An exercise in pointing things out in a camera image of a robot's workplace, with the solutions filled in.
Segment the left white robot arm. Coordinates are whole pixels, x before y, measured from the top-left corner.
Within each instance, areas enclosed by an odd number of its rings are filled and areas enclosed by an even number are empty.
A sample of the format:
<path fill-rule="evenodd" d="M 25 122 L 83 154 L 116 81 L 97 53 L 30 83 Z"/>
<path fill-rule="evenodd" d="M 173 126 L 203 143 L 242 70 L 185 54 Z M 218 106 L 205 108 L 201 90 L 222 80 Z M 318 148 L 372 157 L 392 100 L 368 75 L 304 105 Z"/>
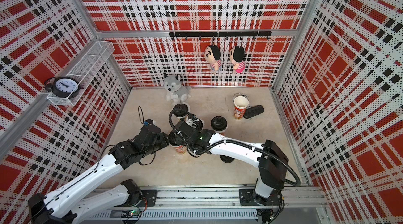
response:
<path fill-rule="evenodd" d="M 114 206 L 137 205 L 145 198 L 132 180 L 99 195 L 89 193 L 147 155 L 169 146 L 168 134 L 154 124 L 145 124 L 131 140 L 112 145 L 97 164 L 62 187 L 43 195 L 36 193 L 28 200 L 32 224 L 78 224 L 96 213 Z"/>

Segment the yellow-red paper cup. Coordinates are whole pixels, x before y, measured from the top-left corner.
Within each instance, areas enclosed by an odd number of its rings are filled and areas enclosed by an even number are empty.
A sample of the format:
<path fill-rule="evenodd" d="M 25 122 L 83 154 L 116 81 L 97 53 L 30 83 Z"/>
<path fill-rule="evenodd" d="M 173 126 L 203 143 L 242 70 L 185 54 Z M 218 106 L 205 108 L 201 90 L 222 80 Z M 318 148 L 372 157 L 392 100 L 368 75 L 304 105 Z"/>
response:
<path fill-rule="evenodd" d="M 176 119 L 177 119 L 178 121 L 184 121 L 184 122 L 186 122 L 186 121 L 188 120 L 188 116 L 176 117 Z"/>

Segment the red paper cup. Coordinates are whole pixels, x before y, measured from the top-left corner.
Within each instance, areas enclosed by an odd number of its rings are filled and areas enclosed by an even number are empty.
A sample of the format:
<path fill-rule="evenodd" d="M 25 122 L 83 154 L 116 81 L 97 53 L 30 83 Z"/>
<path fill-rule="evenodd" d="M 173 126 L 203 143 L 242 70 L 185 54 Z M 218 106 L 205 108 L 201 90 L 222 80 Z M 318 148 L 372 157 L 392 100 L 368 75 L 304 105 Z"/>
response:
<path fill-rule="evenodd" d="M 185 154 L 187 147 L 184 145 L 178 145 L 178 146 L 174 146 L 174 149 L 176 150 L 177 153 L 179 154 Z"/>
<path fill-rule="evenodd" d="M 249 99 L 245 96 L 237 96 L 234 98 L 234 117 L 237 120 L 243 118 L 246 109 L 249 106 Z"/>

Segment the black lid front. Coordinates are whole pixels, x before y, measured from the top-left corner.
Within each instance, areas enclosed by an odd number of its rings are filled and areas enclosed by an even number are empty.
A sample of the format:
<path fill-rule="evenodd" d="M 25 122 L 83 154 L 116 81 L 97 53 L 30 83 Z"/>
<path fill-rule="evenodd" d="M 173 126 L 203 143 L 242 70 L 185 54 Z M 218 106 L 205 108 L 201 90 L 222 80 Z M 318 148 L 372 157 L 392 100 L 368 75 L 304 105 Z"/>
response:
<path fill-rule="evenodd" d="M 232 163 L 235 159 L 225 156 L 225 155 L 221 155 L 220 159 L 224 162 L 224 163 Z"/>

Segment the black cup lid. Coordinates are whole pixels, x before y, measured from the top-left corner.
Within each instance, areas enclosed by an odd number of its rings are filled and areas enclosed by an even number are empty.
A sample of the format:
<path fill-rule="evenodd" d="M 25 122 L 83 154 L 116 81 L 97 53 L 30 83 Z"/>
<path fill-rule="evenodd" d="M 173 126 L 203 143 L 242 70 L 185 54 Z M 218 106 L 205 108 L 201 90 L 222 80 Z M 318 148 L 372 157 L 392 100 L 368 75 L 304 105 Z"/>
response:
<path fill-rule="evenodd" d="M 173 115 L 177 118 L 183 118 L 190 112 L 190 107 L 186 103 L 179 103 L 173 107 Z"/>

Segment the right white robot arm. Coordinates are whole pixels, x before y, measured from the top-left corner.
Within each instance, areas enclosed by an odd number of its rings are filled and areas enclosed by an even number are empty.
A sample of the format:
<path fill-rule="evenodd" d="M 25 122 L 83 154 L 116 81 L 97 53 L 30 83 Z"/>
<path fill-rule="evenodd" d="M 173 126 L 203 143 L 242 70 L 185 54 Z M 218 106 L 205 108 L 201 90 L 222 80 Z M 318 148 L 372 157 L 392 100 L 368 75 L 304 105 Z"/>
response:
<path fill-rule="evenodd" d="M 289 166 L 289 159 L 274 141 L 265 143 L 248 143 L 228 138 L 213 130 L 191 127 L 184 121 L 173 127 L 169 135 L 170 144 L 183 145 L 194 157 L 203 154 L 225 156 L 233 160 L 245 162 L 259 170 L 259 177 L 252 195 L 247 201 L 265 206 L 278 196 L 281 202 L 281 191 L 285 184 L 300 186 L 298 174 Z"/>

